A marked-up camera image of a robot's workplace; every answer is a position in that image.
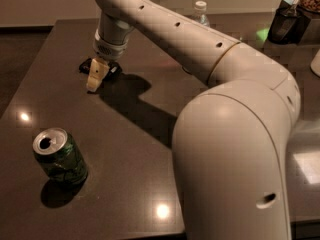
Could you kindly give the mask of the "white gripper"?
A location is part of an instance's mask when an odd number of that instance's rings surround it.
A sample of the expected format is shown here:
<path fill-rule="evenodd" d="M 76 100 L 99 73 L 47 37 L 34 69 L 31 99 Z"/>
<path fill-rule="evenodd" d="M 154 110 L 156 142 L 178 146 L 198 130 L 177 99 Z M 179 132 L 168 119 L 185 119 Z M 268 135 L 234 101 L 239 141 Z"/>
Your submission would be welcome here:
<path fill-rule="evenodd" d="M 94 58 L 91 61 L 86 88 L 90 92 L 96 92 L 106 77 L 109 66 L 106 61 L 118 60 L 128 46 L 129 33 L 127 31 L 96 31 L 94 35 L 93 49 L 103 58 Z"/>

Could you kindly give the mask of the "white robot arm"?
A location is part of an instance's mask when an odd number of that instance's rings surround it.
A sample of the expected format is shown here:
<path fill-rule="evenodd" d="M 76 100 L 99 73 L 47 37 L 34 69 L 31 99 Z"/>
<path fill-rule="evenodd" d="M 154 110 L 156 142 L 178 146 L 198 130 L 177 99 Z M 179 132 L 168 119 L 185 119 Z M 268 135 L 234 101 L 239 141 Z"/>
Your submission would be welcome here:
<path fill-rule="evenodd" d="M 95 0 L 94 49 L 118 59 L 136 28 L 207 86 L 172 136 L 188 240 L 291 240 L 285 155 L 301 98 L 291 73 L 252 47 L 150 0 Z"/>

